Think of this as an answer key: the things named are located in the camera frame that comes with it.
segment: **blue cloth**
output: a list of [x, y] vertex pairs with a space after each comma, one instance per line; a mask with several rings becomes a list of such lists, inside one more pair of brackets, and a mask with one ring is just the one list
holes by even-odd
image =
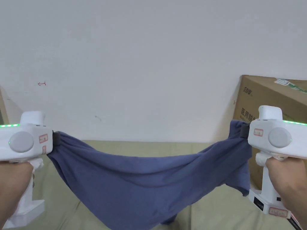
[[244, 196], [250, 188], [242, 121], [231, 121], [228, 139], [192, 155], [133, 157], [99, 152], [60, 133], [48, 154], [71, 191], [112, 230], [149, 230], [226, 184]]

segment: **red ink mark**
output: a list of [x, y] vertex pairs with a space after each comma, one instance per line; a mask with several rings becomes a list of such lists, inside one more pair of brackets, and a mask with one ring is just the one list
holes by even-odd
[[40, 82], [39, 82], [38, 85], [39, 85], [39, 86], [41, 86], [41, 85], [46, 85], [46, 81], [44, 81], [44, 83], [40, 83]]

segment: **hand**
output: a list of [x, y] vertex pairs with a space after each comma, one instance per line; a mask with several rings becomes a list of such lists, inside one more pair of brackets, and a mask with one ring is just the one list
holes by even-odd
[[307, 175], [304, 161], [288, 157], [279, 161], [273, 157], [267, 159], [266, 166], [275, 190], [279, 193], [284, 206], [293, 211], [294, 197], [305, 197], [307, 194]]
[[16, 211], [18, 203], [30, 183], [32, 171], [33, 166], [28, 162], [0, 163], [0, 200], [5, 200], [5, 207], [4, 205], [0, 207], [0, 214], [5, 215], [6, 219]]

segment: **forearm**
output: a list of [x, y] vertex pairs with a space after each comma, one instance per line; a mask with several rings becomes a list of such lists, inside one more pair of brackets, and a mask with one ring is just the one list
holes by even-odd
[[12, 196], [13, 189], [5, 189], [5, 192], [0, 192], [0, 229], [3, 228], [7, 219], [13, 215], [14, 206], [18, 203], [17, 197]]

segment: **black sticker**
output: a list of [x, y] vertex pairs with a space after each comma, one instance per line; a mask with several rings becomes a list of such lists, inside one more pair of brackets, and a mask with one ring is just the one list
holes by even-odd
[[258, 200], [256, 197], [254, 197], [254, 204], [257, 205], [258, 208], [261, 209], [261, 211], [263, 211], [263, 203]]

